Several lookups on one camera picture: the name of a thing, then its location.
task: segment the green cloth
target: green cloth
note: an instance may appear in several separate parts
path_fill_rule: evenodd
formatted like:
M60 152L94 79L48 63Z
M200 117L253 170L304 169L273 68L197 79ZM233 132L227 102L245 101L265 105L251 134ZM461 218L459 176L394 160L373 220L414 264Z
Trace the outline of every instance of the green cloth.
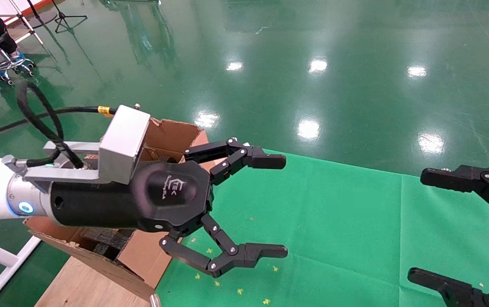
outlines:
M475 194L287 155L281 171L229 178L213 207L235 243L284 244L288 257L217 279L172 261L157 288L163 307L445 306L407 280L413 266L489 292L489 205ZM220 252L203 229L184 244L211 258Z

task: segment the black robotic gripper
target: black robotic gripper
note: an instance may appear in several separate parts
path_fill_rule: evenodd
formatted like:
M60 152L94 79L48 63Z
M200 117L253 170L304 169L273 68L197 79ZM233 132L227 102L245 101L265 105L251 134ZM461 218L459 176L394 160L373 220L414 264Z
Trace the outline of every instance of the black robotic gripper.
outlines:
M475 192L489 204L489 168L461 165L455 171L427 168L420 182L460 192ZM420 268L411 268L408 280L438 291L447 307L489 307L489 293L483 293L471 284L448 278Z
M140 162L129 185L54 182L53 215L63 225L140 229L168 232L159 244L170 256L195 269L219 277L234 267L254 268L262 257L284 258L283 245L235 244L210 216L213 185L223 183L245 166L282 169L283 155L268 155L261 148L244 146L235 139L185 150L185 163ZM210 173L200 163L222 159ZM211 260L180 245L203 227L222 253Z

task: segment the open cardboard box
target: open cardboard box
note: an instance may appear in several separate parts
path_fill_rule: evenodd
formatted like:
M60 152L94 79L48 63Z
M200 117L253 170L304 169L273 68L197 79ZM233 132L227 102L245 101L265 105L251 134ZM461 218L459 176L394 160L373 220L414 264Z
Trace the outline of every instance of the open cardboard box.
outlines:
M187 148L208 142L206 132L197 126L172 120L150 119L145 135L142 160L173 157L184 162ZM210 171L215 162L202 163ZM171 258L159 246L166 232L134 231L115 261L92 252L95 241L81 237L83 227L60 226L47 217L30 217L24 221L32 235L77 258L121 287L144 300L154 293Z

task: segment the black cable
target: black cable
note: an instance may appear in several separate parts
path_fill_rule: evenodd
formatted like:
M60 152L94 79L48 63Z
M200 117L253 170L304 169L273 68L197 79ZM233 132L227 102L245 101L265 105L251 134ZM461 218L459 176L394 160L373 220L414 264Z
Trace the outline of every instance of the black cable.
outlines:
M28 93L28 89L32 90L34 95L40 99L43 107L47 110L47 116L51 117L53 124L55 125L55 130L57 133L50 130L41 120L38 115L36 115L30 107L28 106L28 97L26 94ZM32 82L26 81L21 83L17 88L17 106L23 113L26 120L28 120L36 129L38 129L41 133L44 134L51 142L57 146L57 150L51 154L48 158L45 159L29 159L26 162L28 167L36 167L40 165L46 165L48 163L53 163L55 159L61 154L61 152L72 162L76 169L80 169L83 167L83 161L73 152L69 146L64 142L64 133L61 121L55 113L55 110L47 101L45 95L40 91L40 89L33 84ZM109 113L109 107L98 107L97 112L99 113Z
M98 107L61 107L60 109L55 109L55 114L65 114L65 113L98 113ZM116 109L110 107L110 114L115 114ZM48 116L48 113L40 113L36 115L39 119ZM10 130L12 128L18 127L20 125L28 123L28 120L22 119L20 121L13 122L11 124L0 127L0 133Z

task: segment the shiny green epoxy floor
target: shiny green epoxy floor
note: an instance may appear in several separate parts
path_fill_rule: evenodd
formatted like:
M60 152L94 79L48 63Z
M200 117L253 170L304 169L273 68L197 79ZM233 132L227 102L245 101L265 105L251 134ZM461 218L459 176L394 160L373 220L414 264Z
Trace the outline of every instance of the shiny green epoxy floor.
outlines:
M140 103L155 117L201 125L211 140L236 136L397 173L489 166L489 0L69 0L61 8L89 19L75 36L38 30L54 58L34 39L22 46L55 107ZM0 126L21 118L14 99L0 88ZM108 125L100 115L61 118L68 140L98 140ZM0 156L41 157L44 142L19 128L0 136ZM16 252L24 232L0 222L0 245ZM11 282L0 306L34 305L64 260L42 245L16 277L26 282Z

